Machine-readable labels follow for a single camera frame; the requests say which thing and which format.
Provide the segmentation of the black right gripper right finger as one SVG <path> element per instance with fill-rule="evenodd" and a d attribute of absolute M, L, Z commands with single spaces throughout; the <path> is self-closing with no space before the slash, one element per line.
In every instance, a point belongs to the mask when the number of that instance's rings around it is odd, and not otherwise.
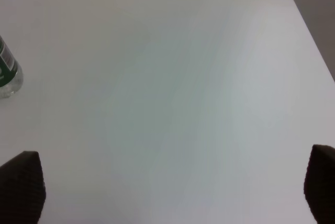
<path fill-rule="evenodd" d="M 317 223 L 334 223 L 334 148 L 315 144 L 312 147 L 304 195 Z"/>

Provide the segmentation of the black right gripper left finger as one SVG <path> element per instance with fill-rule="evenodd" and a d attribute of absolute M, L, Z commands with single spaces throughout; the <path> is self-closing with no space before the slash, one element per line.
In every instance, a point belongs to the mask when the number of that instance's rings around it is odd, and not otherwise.
<path fill-rule="evenodd" d="M 1 223 L 38 223 L 45 201 L 37 151 L 23 151 L 1 166 Z"/>

